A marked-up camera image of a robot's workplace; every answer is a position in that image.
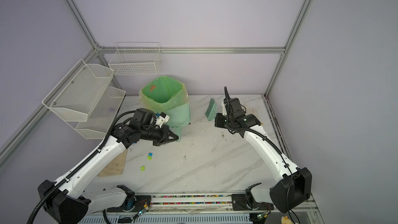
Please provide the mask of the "green hand brush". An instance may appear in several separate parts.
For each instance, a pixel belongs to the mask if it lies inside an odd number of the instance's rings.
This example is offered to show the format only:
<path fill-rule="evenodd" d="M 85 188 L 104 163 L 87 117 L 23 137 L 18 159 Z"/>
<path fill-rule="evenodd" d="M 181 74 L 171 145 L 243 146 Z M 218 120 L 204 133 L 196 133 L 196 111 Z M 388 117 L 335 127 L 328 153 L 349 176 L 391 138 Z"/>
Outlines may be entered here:
<path fill-rule="evenodd" d="M 211 98 L 209 101 L 208 108 L 205 112 L 205 117 L 208 121 L 214 121 L 218 110 L 218 105 L 214 98 Z"/>

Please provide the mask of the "green plastic dustpan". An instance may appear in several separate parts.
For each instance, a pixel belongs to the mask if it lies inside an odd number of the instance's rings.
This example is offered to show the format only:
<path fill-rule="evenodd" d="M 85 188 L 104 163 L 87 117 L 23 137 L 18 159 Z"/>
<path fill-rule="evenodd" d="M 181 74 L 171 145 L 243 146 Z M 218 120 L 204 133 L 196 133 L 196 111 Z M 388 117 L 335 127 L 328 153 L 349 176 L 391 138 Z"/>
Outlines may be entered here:
<path fill-rule="evenodd" d="M 190 104 L 186 103 L 168 110 L 166 114 L 170 117 L 167 124 L 170 126 L 170 129 L 178 135 L 178 142 L 181 141 L 181 128 L 188 126 L 191 120 Z"/>

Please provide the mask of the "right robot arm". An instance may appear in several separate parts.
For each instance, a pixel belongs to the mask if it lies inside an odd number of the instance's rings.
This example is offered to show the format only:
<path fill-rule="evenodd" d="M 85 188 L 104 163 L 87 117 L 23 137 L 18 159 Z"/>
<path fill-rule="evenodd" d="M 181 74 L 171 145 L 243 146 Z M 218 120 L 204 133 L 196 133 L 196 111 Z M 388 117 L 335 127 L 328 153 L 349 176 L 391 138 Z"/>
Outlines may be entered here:
<path fill-rule="evenodd" d="M 253 184 L 246 189 L 247 205 L 253 203 L 271 203 L 282 213 L 307 201 L 311 196 L 312 174 L 308 168 L 300 168 L 265 132 L 260 120 L 253 114 L 247 114 L 238 98 L 231 98 L 228 88 L 224 87 L 222 112 L 215 116 L 215 127 L 239 134 L 260 155 L 274 178 L 273 186 Z"/>

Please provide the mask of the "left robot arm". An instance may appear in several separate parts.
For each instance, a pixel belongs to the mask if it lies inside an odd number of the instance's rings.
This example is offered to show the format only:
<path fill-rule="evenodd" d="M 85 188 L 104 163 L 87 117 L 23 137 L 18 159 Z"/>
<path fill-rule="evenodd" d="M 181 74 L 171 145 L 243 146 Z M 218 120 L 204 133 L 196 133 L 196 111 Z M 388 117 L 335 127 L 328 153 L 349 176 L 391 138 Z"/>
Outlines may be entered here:
<path fill-rule="evenodd" d="M 145 108 L 120 114 L 97 148 L 55 181 L 45 180 L 39 185 L 40 201 L 27 222 L 32 224 L 40 209 L 59 224 L 77 224 L 86 215 L 104 213 L 109 208 L 123 212 L 146 208 L 148 201 L 137 202 L 135 192 L 125 185 L 98 193 L 87 193 L 86 188 L 110 162 L 138 141 L 151 141 L 153 146 L 178 141 L 178 135 L 167 125 L 169 119 L 166 113 Z"/>

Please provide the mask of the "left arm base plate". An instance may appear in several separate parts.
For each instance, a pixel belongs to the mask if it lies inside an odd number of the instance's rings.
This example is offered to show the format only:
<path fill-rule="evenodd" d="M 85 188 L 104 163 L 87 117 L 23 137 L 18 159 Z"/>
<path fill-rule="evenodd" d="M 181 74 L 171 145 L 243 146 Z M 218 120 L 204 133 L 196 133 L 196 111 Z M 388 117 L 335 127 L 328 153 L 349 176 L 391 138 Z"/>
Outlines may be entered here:
<path fill-rule="evenodd" d="M 120 206 L 120 207 L 112 207 L 108 208 L 107 212 L 108 213 L 116 213 L 116 212 L 133 212 L 133 213 L 138 213 L 141 211 L 144 206 L 147 204 L 148 206 L 151 203 L 152 197 L 150 195 L 136 195 L 134 198 L 134 201 L 129 201 L 126 206 Z"/>

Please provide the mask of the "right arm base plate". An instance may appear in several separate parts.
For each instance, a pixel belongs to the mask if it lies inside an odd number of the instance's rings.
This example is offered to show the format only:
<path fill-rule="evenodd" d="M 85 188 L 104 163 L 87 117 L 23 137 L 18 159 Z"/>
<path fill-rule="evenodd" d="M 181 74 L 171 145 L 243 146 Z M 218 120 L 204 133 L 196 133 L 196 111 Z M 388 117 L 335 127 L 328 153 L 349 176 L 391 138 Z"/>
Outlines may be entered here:
<path fill-rule="evenodd" d="M 272 211 L 272 203 L 249 202 L 245 194 L 232 194 L 232 208 L 234 211 Z"/>

